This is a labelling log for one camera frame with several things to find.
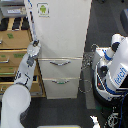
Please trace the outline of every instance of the sticker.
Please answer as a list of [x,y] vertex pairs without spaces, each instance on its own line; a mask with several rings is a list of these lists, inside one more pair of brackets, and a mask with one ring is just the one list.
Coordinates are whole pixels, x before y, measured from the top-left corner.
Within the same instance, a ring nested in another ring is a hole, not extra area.
[[2,58],[5,58],[6,56],[5,55],[1,55]]
[[14,58],[23,58],[25,53],[17,53],[17,54],[13,54],[13,55],[14,55]]
[[22,15],[26,15],[26,14],[27,14],[25,7],[22,7],[22,8],[20,9],[20,14],[22,14]]
[[42,17],[49,17],[49,6],[47,3],[38,3],[38,14]]
[[11,67],[11,68],[9,68],[9,69],[13,69],[13,68]]
[[8,33],[7,35],[8,35],[9,39],[13,39],[14,38],[12,33]]
[[12,10],[7,10],[9,14],[20,14],[20,9],[12,9]]

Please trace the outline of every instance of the cabinet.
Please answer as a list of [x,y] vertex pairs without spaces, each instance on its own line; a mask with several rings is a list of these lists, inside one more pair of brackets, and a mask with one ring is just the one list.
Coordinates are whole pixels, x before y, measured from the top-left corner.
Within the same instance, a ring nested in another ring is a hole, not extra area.
[[77,98],[91,0],[30,0],[25,7],[42,45],[39,65],[47,98]]
[[[23,19],[21,19],[19,30],[12,31],[14,18],[9,18],[8,29],[0,31],[0,100],[5,90],[13,85],[22,57],[32,41],[30,30],[21,30],[22,21]],[[30,93],[32,97],[45,97],[38,61]]]

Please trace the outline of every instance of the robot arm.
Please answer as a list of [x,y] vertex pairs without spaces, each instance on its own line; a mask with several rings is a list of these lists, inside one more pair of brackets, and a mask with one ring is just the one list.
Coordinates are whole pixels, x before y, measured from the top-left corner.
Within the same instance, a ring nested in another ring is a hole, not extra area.
[[4,93],[2,98],[1,128],[24,128],[20,123],[20,115],[29,107],[35,59],[38,57],[40,43],[31,42],[17,71],[14,84]]

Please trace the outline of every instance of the drawer handle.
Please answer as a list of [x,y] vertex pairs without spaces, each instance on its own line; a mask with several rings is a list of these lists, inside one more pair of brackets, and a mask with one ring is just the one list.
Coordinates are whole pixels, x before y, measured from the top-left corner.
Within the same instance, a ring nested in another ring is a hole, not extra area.
[[56,83],[56,84],[66,84],[66,83],[68,83],[69,81],[68,81],[68,80],[66,80],[66,81],[55,81],[55,80],[53,80],[52,82],[54,82],[54,83]]
[[2,40],[0,40],[0,44],[2,44]]
[[8,63],[9,59],[7,59],[6,61],[0,61],[0,63]]
[[51,64],[54,64],[54,65],[57,65],[57,66],[63,66],[63,65],[66,65],[66,64],[71,63],[71,61],[67,61],[67,62],[64,62],[64,63],[61,63],[61,64],[58,64],[58,63],[56,63],[56,62],[54,62],[54,61],[51,61],[50,63],[51,63]]
[[14,72],[7,72],[7,73],[0,73],[0,75],[15,75],[16,71]]
[[6,86],[2,86],[0,91],[5,92],[5,90],[6,90]]

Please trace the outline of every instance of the label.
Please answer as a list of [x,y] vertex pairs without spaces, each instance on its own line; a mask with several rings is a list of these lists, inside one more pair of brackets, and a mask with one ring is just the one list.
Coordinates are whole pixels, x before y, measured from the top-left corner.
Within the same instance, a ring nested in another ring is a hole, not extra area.
[[117,87],[121,86],[127,74],[128,71],[123,67],[123,65],[120,64],[115,72],[115,75],[113,76],[113,81]]
[[6,56],[5,55],[1,55],[2,58],[5,58]]
[[39,16],[49,17],[49,5],[47,3],[38,3],[37,7]]
[[14,58],[23,58],[25,53],[16,53],[16,54],[13,54],[13,55],[14,55]]
[[13,69],[13,68],[11,67],[11,68],[9,68],[9,69]]
[[9,13],[9,14],[19,14],[19,13],[21,13],[20,12],[20,9],[12,9],[12,10],[7,10],[7,12]]
[[12,33],[8,33],[7,35],[8,35],[9,39],[13,39],[14,38]]

